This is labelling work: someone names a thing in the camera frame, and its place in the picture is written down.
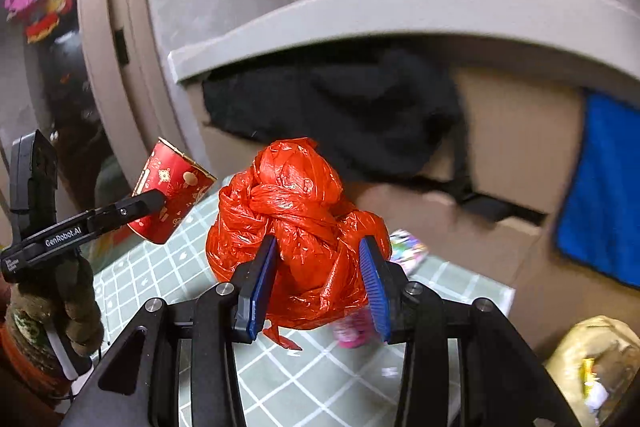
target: glove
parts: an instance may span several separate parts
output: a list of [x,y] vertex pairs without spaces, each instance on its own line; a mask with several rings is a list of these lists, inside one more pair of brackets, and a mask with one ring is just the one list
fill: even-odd
[[80,257],[76,285],[64,300],[51,271],[42,270],[28,281],[12,285],[0,341],[16,373],[43,398],[64,396],[70,388],[43,323],[63,323],[73,349],[82,357],[102,343],[104,328],[93,279],[90,264]]

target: checkered tablecloth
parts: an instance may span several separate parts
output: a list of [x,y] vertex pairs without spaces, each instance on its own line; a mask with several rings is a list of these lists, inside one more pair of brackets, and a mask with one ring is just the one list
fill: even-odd
[[[149,298],[169,304],[191,299],[215,283],[204,253],[218,211],[215,192],[194,208],[171,240],[123,245],[119,256],[95,277],[106,330],[105,351]],[[442,297],[463,302],[485,296],[506,313],[514,290],[430,255],[411,279]],[[357,349],[337,346],[331,326],[284,330],[302,351],[288,351],[262,334],[251,345],[235,344],[236,367],[248,427],[392,426],[396,414],[404,344],[371,342]],[[180,424],[191,426],[190,341],[180,352]],[[449,344],[449,412],[460,407],[455,341]],[[425,418],[428,418],[425,406]]]

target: red plastic bag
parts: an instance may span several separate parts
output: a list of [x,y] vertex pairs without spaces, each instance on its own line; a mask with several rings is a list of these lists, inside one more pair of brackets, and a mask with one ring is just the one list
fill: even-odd
[[219,281],[254,258],[262,238],[273,233],[281,263],[271,293],[264,333],[299,349],[278,327],[310,330],[340,319],[367,302],[358,245],[374,235],[388,259],[382,219],[355,208],[342,195],[334,169],[308,138],[272,143],[250,168],[220,190],[220,213],[207,237],[207,259]]

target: dark triangular cutout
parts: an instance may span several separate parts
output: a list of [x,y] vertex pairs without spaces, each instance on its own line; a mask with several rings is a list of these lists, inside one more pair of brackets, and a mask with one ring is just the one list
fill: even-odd
[[116,354],[98,380],[98,387],[101,390],[113,391],[127,396],[135,393],[145,337],[146,331],[143,329],[131,333],[120,352]]

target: cup rim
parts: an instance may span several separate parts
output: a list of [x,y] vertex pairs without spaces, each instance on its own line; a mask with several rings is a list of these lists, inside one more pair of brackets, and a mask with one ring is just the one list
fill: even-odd
[[193,167],[195,167],[198,171],[202,172],[202,174],[204,174],[207,178],[209,178],[213,182],[218,180],[213,174],[209,174],[207,169],[205,169],[202,165],[199,165],[199,163],[194,161],[192,158],[189,158],[184,152],[177,150],[173,145],[167,142],[167,140],[165,140],[164,138],[158,137],[158,143],[162,143],[167,147],[169,147],[169,149],[171,149],[172,151],[180,155],[182,158],[187,160]]

